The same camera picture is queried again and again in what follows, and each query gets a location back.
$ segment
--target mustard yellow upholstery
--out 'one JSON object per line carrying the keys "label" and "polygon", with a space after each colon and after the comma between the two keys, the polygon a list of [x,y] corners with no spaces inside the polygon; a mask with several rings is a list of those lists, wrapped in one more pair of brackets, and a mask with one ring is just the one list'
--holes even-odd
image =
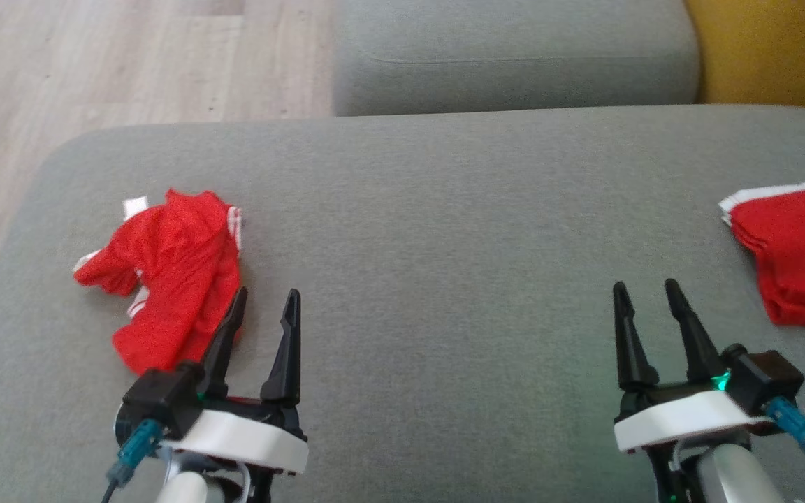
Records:
{"label": "mustard yellow upholstery", "polygon": [[805,0],[686,0],[702,103],[805,105]]}

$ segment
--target gray fabric surface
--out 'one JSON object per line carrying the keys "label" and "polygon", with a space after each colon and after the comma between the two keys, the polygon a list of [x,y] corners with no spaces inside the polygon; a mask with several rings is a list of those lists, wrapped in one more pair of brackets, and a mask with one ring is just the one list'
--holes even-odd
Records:
{"label": "gray fabric surface", "polygon": [[[648,356],[684,374],[662,283],[719,347],[782,351],[716,203],[805,181],[805,109],[672,106],[116,129],[45,163],[0,253],[0,502],[97,501],[133,376],[110,335],[129,299],[71,280],[121,200],[173,186],[243,208],[252,287],[231,389],[268,375],[303,294],[306,474],[275,501],[649,501],[616,450],[611,287]],[[805,406],[805,387],[801,394]],[[756,441],[789,500],[805,458]],[[146,461],[116,502],[152,501]]]}
{"label": "gray fabric surface", "polygon": [[691,103],[681,0],[341,0],[338,115]]}

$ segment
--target black cable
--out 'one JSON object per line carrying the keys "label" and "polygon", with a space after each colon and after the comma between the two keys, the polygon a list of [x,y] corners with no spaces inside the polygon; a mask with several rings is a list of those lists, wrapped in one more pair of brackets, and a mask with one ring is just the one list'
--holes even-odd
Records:
{"label": "black cable", "polygon": [[114,490],[117,488],[117,481],[111,481],[108,484],[108,490],[105,491],[105,497],[102,497],[101,503],[108,503],[111,500],[111,497],[114,496]]}

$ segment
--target gray ottoman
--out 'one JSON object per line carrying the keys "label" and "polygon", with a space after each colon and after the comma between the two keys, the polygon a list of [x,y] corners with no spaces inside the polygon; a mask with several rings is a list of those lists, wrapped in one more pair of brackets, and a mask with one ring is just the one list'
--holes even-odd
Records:
{"label": "gray ottoman", "polygon": [[691,103],[681,0],[341,0],[338,115]]}
{"label": "gray ottoman", "polygon": [[[651,501],[617,452],[611,287],[661,377],[684,377],[666,277],[720,348],[782,351],[719,198],[805,180],[805,109],[586,108],[115,129],[48,159],[0,252],[0,502],[97,501],[133,376],[128,299],[73,283],[121,200],[212,189],[243,208],[252,288],[229,382],[256,395],[303,294],[306,474],[275,501]],[[801,392],[805,407],[805,387]],[[756,440],[789,500],[805,458]],[[116,502],[153,501],[146,461]]]}

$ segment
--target red garment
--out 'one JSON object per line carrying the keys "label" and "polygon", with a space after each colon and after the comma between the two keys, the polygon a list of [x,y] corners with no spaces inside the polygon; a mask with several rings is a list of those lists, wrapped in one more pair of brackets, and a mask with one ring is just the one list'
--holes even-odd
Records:
{"label": "red garment", "polygon": [[137,374],[200,360],[240,286],[230,206],[211,191],[166,192],[166,203],[124,222],[111,242],[73,277],[127,296],[141,280],[144,309],[114,334],[114,347]]}
{"label": "red garment", "polygon": [[735,238],[757,258],[769,318],[805,325],[805,191],[738,204],[731,216]]}

